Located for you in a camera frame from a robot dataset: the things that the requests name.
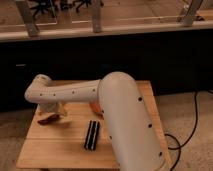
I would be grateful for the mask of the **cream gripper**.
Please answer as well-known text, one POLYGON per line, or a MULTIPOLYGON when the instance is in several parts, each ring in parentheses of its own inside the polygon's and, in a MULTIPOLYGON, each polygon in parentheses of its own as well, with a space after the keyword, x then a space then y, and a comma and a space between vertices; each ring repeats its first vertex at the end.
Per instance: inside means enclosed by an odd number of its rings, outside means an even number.
POLYGON ((67 115, 66 110, 60 102, 40 104, 39 110, 41 113, 56 113, 62 116, 67 115))

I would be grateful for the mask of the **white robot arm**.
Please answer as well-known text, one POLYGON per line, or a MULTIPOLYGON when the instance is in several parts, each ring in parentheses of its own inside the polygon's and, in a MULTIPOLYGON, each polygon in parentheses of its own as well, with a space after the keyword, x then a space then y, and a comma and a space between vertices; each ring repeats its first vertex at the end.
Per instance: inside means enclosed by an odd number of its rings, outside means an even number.
POLYGON ((163 150, 136 81, 124 72, 74 84, 53 86, 37 75, 24 97, 41 107, 56 102, 97 102, 120 171, 169 171, 163 150))

